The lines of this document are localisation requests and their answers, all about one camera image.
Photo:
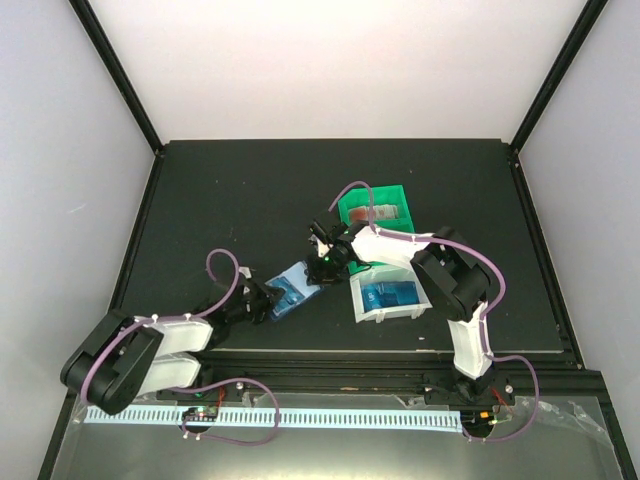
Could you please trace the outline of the blue card holder wallet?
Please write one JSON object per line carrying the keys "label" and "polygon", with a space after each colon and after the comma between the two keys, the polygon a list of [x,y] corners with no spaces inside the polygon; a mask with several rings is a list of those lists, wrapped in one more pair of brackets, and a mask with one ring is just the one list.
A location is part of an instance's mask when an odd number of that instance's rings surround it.
{"label": "blue card holder wallet", "polygon": [[323,289],[322,286],[309,282],[308,268],[305,261],[295,263],[287,270],[268,280],[266,285],[283,291],[270,313],[270,318],[273,322],[281,320],[287,314],[319,294]]}

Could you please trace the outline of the blue credit cards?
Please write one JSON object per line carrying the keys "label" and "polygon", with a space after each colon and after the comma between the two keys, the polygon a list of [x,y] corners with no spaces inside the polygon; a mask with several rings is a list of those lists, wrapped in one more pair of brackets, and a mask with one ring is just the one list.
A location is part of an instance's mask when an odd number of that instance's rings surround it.
{"label": "blue credit cards", "polygon": [[365,312],[406,305],[419,304],[416,284],[411,281],[388,281],[361,287]]}

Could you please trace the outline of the white card bin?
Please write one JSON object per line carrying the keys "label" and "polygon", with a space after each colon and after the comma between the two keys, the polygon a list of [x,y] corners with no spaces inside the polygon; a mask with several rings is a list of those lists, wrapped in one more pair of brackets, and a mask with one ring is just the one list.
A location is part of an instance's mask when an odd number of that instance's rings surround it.
{"label": "white card bin", "polygon": [[416,319],[432,308],[415,273],[390,265],[352,275],[350,288],[356,323]]}

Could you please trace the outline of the green card bin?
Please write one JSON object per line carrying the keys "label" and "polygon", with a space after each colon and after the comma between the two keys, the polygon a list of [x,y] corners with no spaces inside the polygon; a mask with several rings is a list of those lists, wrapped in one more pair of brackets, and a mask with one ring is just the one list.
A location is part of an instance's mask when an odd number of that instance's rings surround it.
{"label": "green card bin", "polygon": [[[414,233],[414,223],[402,185],[389,185],[372,188],[374,195],[374,223],[382,228]],[[369,194],[364,188],[354,188],[345,193],[337,203],[340,219],[347,225],[356,220],[368,221]],[[358,266],[351,262],[348,266],[351,275],[370,270],[376,273],[392,272],[397,278],[408,276],[405,270],[398,267],[371,262],[370,267]]]}

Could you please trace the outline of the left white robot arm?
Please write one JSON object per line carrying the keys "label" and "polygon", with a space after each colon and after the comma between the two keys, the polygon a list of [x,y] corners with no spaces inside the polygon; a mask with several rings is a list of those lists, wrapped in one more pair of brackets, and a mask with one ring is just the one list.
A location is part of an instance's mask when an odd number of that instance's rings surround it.
{"label": "left white robot arm", "polygon": [[215,376],[195,354],[224,342],[237,323],[263,322],[283,294],[261,281],[242,280],[220,309],[206,315],[162,320],[111,310],[65,362],[60,381],[109,415],[160,390],[205,398]]}

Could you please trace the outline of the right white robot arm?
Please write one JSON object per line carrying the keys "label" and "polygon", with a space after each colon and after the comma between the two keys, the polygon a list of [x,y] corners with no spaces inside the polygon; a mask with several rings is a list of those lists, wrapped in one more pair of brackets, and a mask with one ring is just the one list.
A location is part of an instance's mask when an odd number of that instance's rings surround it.
{"label": "right white robot arm", "polygon": [[449,326],[456,373],[447,389],[468,405],[490,392],[493,352],[485,323],[489,262],[466,246],[455,230],[445,227],[435,234],[412,234],[365,221],[348,225],[332,213],[318,215],[309,230],[316,248],[307,257],[311,284],[346,280],[352,262],[382,263],[413,273]]}

